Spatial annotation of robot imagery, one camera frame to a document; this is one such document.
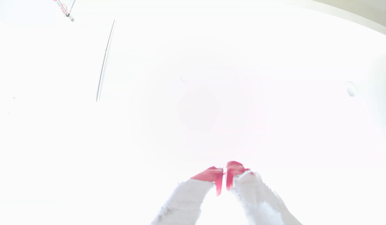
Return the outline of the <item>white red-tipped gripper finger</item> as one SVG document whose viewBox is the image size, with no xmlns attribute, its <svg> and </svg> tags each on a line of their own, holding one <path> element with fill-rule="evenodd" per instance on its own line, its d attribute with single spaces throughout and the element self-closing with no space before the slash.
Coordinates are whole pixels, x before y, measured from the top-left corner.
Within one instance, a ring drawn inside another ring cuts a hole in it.
<svg viewBox="0 0 386 225">
<path fill-rule="evenodd" d="M 237 161 L 226 165 L 226 189 L 242 206 L 249 225 L 301 225 L 260 174 Z"/>
<path fill-rule="evenodd" d="M 224 169 L 212 166 L 179 183 L 151 225 L 195 225 L 208 192 L 215 188 L 220 196 L 223 177 Z"/>
</svg>

